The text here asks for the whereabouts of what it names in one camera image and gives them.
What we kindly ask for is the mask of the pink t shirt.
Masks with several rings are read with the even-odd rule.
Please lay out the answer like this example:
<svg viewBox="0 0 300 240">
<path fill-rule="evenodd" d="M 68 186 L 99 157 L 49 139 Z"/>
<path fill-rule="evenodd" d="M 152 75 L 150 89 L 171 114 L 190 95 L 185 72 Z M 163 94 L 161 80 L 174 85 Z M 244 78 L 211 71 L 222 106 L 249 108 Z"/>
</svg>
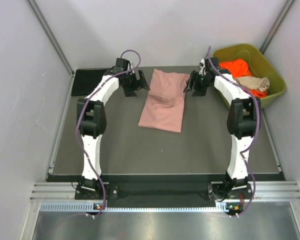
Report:
<svg viewBox="0 0 300 240">
<path fill-rule="evenodd" d="M 180 133 L 185 108 L 184 89 L 189 79 L 186 73 L 155 69 L 138 126 Z"/>
</svg>

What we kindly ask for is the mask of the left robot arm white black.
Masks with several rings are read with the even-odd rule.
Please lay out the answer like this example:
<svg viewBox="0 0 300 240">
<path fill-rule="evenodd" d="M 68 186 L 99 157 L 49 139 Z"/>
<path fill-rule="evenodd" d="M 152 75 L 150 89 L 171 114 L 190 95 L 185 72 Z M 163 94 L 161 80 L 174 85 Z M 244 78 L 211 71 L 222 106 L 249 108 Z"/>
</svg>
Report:
<svg viewBox="0 0 300 240">
<path fill-rule="evenodd" d="M 105 106 L 112 94 L 119 88 L 126 97 L 135 97 L 136 91 L 150 90 L 142 70 L 137 78 L 131 62 L 117 58 L 115 65 L 106 70 L 100 83 L 85 98 L 77 101 L 77 124 L 75 136 L 82 140 L 83 172 L 77 190 L 86 188 L 92 198 L 99 198 L 104 191 L 100 167 L 100 151 L 102 136 L 106 131 L 107 118 Z"/>
</svg>

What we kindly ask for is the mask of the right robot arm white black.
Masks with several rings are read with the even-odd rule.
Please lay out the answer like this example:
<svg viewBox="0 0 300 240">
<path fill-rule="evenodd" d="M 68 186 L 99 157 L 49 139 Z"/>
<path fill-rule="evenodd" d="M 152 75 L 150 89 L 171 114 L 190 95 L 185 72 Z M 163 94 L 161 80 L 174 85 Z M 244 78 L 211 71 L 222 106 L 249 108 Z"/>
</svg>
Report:
<svg viewBox="0 0 300 240">
<path fill-rule="evenodd" d="M 261 125 L 261 101 L 239 85 L 229 70 L 221 68 L 218 58 L 205 57 L 199 67 L 199 71 L 191 72 L 183 91 L 192 91 L 194 97 L 203 97 L 209 87 L 214 87 L 229 104 L 226 126 L 231 135 L 230 163 L 222 185 L 215 184 L 210 190 L 211 197 L 222 201 L 251 189 L 248 184 L 248 159 Z"/>
</svg>

